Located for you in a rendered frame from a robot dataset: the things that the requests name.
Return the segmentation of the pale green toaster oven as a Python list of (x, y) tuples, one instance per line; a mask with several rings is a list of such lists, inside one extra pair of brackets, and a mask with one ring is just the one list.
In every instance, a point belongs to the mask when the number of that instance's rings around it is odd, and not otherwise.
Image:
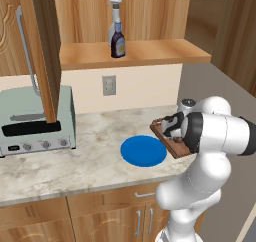
[[(61, 86), (57, 121), (47, 123), (46, 118), (33, 121), (11, 121), (12, 115), (43, 113), (42, 101), (32, 87), (21, 87), (0, 92), (0, 157), (62, 148), (76, 148), (76, 121), (72, 88)], [(60, 139), (68, 145), (62, 147)], [(42, 142), (48, 141), (45, 149)], [(30, 144), (26, 151), (23, 144)]]

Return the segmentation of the grey wall outlet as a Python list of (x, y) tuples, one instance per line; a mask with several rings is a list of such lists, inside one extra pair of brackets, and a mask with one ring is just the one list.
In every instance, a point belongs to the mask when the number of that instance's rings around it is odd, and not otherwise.
[(111, 96), (116, 94), (116, 76), (103, 76), (103, 95)]

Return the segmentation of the white spray bottle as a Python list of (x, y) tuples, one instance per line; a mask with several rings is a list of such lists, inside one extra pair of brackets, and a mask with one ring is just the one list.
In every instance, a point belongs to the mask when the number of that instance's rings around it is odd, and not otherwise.
[(112, 23), (108, 28), (108, 45), (111, 45), (111, 40), (114, 35), (114, 24), (120, 19), (120, 4), (122, 0), (108, 0), (107, 5), (112, 5)]

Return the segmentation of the brown wooden cutting board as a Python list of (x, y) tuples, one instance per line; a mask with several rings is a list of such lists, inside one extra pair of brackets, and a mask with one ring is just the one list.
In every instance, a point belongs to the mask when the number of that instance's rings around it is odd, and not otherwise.
[(184, 144), (181, 137), (174, 139), (165, 138), (161, 132), (162, 118), (155, 119), (150, 124), (150, 129), (157, 136), (157, 138), (164, 144), (168, 152), (175, 158), (185, 157), (191, 154), (189, 148)]

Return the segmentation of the tall wooden cabinet panel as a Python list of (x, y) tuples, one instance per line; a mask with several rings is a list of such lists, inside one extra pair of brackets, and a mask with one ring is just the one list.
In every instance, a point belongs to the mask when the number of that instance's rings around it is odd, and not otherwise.
[(256, 0), (224, 0), (211, 62), (256, 97)]

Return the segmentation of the wooden cupboard door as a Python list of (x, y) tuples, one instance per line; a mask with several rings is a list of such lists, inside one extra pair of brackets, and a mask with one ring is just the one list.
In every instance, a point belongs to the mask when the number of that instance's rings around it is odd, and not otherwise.
[(0, 242), (75, 242), (69, 219), (0, 231)]
[[(147, 234), (149, 226), (149, 209), (154, 208), (152, 232)], [(166, 226), (168, 222), (168, 210), (161, 209), (155, 201), (145, 204), (144, 221), (143, 221), (143, 242), (155, 242), (158, 233)]]
[[(141, 234), (137, 230), (136, 211), (141, 210)], [(72, 219), (76, 242), (142, 242), (145, 205), (138, 205)]]

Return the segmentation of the closed wooden cabinet door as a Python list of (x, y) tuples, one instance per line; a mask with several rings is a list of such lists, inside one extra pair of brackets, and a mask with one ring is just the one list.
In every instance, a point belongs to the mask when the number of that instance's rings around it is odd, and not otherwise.
[(20, 0), (0, 0), (0, 76), (28, 75), (16, 19)]

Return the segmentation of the wooden wall cabinet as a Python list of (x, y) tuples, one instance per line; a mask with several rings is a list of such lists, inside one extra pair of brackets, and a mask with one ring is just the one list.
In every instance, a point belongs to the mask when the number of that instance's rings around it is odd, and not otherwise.
[(190, 0), (122, 0), (125, 56), (108, 46), (107, 0), (55, 0), (64, 70), (208, 62), (211, 55), (185, 39)]

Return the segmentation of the blue round plate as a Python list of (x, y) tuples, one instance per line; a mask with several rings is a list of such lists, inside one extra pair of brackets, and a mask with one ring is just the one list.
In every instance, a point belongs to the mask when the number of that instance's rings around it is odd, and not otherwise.
[(159, 139), (146, 135), (126, 139), (120, 147), (120, 153), (126, 162), (137, 167), (154, 167), (167, 156), (164, 144)]

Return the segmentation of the open wooden cabinet door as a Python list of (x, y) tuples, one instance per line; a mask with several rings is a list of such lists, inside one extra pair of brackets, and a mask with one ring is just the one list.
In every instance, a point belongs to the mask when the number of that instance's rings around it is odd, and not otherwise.
[(20, 0), (46, 121), (55, 123), (61, 82), (55, 0)]

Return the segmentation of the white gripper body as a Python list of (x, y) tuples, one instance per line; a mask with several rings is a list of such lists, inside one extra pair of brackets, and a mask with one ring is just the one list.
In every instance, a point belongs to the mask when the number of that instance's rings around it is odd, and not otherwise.
[(181, 136), (181, 125), (185, 116), (183, 112), (177, 112), (172, 116), (165, 116), (162, 120), (162, 134), (166, 138), (178, 138)]

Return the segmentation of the dark purple condiment bottle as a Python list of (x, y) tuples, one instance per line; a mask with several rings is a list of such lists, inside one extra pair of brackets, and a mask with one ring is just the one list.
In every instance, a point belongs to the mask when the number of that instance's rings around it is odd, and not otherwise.
[(114, 34), (111, 39), (111, 57), (121, 58), (125, 56), (125, 38), (122, 34), (121, 21), (114, 22)]

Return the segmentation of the wooden drawer front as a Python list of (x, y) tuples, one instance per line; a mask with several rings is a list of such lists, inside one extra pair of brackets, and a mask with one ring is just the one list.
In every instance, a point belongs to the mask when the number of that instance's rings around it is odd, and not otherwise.
[(41, 223), (71, 229), (65, 197), (0, 207), (0, 230)]
[(134, 194), (135, 192), (139, 194), (155, 192), (158, 184), (159, 182), (153, 182), (68, 196), (70, 214), (72, 217), (78, 217), (154, 201), (155, 196), (137, 198)]

